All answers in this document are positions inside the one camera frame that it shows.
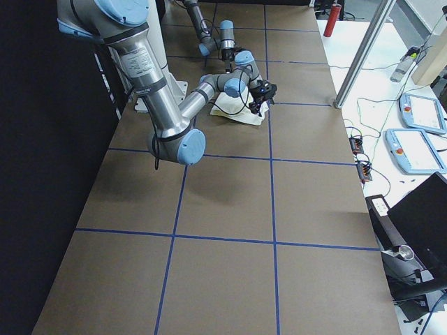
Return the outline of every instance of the tablet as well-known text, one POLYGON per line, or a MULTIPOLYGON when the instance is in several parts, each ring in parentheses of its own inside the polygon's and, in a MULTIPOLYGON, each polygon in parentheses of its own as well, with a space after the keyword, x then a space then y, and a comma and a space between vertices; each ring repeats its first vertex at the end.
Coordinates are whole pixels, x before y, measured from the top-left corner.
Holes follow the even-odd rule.
POLYGON ((420 128, 440 135, 447 134, 443 108, 438 99, 402 94, 400 113, 404 124, 410 128, 420 128))
POLYGON ((388 129, 386 144, 406 174, 447 173, 447 165, 423 129, 388 129))

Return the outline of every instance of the red cylinder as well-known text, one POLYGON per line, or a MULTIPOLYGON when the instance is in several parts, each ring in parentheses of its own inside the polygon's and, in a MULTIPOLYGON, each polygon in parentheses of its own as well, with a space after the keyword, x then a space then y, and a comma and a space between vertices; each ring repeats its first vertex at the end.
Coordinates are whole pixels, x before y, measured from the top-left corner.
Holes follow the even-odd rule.
POLYGON ((323 36, 331 37, 332 32, 334 31, 335 22, 338 20, 341 10, 342 10, 342 5, 340 5, 339 3, 334 3, 332 5, 332 8, 330 9, 328 23, 326 24, 326 28, 324 29, 323 36))

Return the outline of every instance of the label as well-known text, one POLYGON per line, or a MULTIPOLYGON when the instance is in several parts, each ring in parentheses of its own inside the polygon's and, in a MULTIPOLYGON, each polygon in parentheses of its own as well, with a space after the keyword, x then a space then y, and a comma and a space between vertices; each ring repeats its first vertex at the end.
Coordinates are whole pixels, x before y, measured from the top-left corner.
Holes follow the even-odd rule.
POLYGON ((145 47, 125 54, 121 59, 126 66, 127 73, 132 78, 146 75, 154 68, 154 62, 145 47))
POLYGON ((372 200, 372 204, 376 207, 377 212, 380 216, 388 215, 388 207, 382 198, 376 198, 372 200))

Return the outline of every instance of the white wall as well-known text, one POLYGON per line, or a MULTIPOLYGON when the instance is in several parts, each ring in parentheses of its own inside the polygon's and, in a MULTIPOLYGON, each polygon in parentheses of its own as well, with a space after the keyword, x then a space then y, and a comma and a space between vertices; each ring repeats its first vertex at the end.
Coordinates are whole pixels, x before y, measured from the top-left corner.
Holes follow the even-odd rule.
MULTIPOLYGON (((447 5, 447 0, 405 0, 420 18, 428 30, 433 30, 435 24, 442 15, 442 7, 447 5)), ((440 34, 447 27, 447 22, 442 20, 436 29, 436 34, 440 34)))

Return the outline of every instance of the metal pole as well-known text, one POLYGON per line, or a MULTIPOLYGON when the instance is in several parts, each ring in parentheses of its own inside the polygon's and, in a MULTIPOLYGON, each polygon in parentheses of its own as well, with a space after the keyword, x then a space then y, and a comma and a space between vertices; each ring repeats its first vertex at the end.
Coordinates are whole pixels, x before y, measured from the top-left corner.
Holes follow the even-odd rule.
POLYGON ((395 2, 396 0, 382 0, 377 8, 374 17, 369 24, 368 30, 366 31, 365 37, 363 38, 351 67, 349 68, 348 74, 343 81, 342 87, 335 98, 335 108, 342 108, 344 102, 346 101, 346 98, 348 97, 348 94, 351 91, 352 86, 354 85, 354 82, 356 81, 357 76, 360 73, 360 70, 362 69, 362 66, 365 63, 366 58, 368 57, 368 54, 371 51, 371 48, 395 2))

